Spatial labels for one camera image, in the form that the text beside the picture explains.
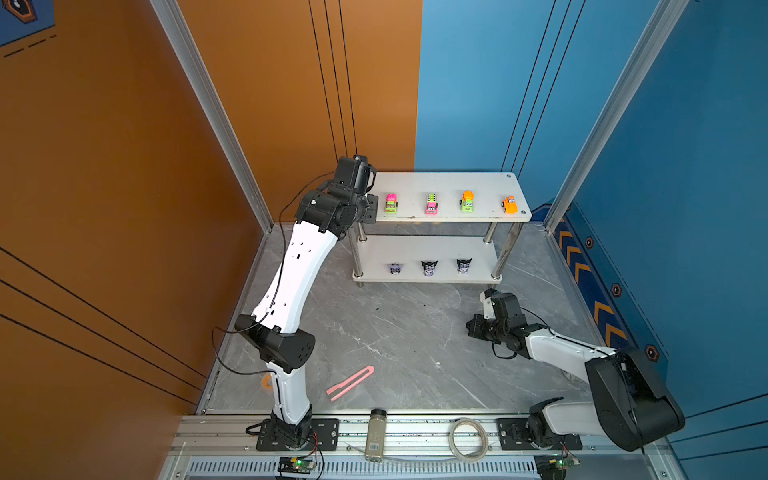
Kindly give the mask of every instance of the white shelf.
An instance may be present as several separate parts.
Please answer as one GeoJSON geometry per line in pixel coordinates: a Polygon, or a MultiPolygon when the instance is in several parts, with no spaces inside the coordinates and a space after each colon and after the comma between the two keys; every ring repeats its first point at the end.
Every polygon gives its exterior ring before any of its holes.
{"type": "Polygon", "coordinates": [[[527,222],[531,219],[531,209],[513,174],[382,172],[376,176],[370,193],[379,196],[377,222],[527,222]],[[475,196],[475,209],[471,213],[462,212],[459,205],[465,190],[475,196]],[[429,193],[437,195],[436,215],[424,213],[429,193]],[[397,195],[396,214],[384,213],[387,194],[397,195]],[[502,207],[502,201],[510,195],[518,204],[516,214],[506,214],[502,207]]]}
{"type": "Polygon", "coordinates": [[[415,283],[499,283],[491,271],[496,266],[493,243],[482,237],[421,237],[409,235],[368,235],[357,242],[362,264],[362,278],[357,282],[415,283]],[[469,271],[457,271],[457,259],[472,259],[469,271]],[[438,261],[433,276],[424,276],[422,260],[438,261]],[[399,275],[389,272],[390,263],[402,264],[399,275]]]}

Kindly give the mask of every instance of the orange wall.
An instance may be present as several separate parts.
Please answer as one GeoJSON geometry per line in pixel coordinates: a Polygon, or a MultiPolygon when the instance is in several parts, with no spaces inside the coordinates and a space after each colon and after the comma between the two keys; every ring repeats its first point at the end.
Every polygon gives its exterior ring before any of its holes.
{"type": "Polygon", "coordinates": [[[261,231],[150,3],[55,15],[0,48],[0,476],[155,478],[261,231]]]}
{"type": "Polygon", "coordinates": [[[413,170],[421,0],[179,3],[275,218],[338,156],[413,170]]]}

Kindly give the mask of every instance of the black mounting plate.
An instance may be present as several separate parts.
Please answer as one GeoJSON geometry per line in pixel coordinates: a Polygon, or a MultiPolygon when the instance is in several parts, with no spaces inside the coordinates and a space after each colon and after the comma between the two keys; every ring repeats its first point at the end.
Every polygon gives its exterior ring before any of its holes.
{"type": "Polygon", "coordinates": [[[256,450],[259,452],[310,452],[315,448],[314,434],[317,434],[317,447],[324,452],[336,450],[339,441],[339,419],[312,419],[310,440],[299,450],[291,450],[275,436],[275,424],[267,420],[261,427],[256,450]]]}
{"type": "Polygon", "coordinates": [[[554,445],[551,449],[537,449],[530,442],[520,438],[520,435],[515,435],[513,432],[525,432],[525,424],[528,423],[528,418],[516,418],[516,419],[496,419],[496,426],[498,427],[498,437],[502,442],[502,450],[539,450],[546,452],[549,450],[559,451],[562,447],[560,442],[565,445],[568,450],[581,450],[584,446],[581,444],[581,439],[578,435],[557,435],[555,436],[554,445]]]}

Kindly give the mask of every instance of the orange toy car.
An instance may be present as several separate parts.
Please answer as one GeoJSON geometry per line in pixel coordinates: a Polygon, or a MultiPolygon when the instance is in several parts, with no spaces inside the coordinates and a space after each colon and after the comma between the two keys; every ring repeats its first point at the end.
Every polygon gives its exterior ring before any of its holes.
{"type": "Polygon", "coordinates": [[[518,212],[518,205],[515,203],[515,198],[512,195],[504,199],[502,207],[504,207],[504,213],[506,214],[516,214],[518,212]]]}

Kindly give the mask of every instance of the blue wall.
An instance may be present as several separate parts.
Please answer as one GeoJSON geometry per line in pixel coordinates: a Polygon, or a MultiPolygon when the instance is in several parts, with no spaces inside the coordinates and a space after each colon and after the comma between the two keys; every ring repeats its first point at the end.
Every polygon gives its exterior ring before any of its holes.
{"type": "Polygon", "coordinates": [[[656,4],[425,0],[416,170],[514,171],[532,207],[550,200],[656,4]]]}
{"type": "Polygon", "coordinates": [[[768,420],[765,25],[765,1],[690,2],[576,198],[667,354],[691,478],[765,475],[765,449],[717,455],[768,444],[738,428],[768,420]]]}

